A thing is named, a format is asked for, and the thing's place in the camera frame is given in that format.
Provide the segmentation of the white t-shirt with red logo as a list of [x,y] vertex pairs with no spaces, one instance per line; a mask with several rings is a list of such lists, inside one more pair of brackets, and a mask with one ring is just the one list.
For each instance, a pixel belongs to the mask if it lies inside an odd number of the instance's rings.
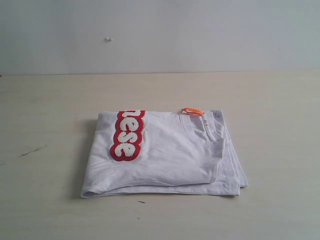
[[105,111],[98,115],[81,196],[238,196],[247,185],[220,109]]

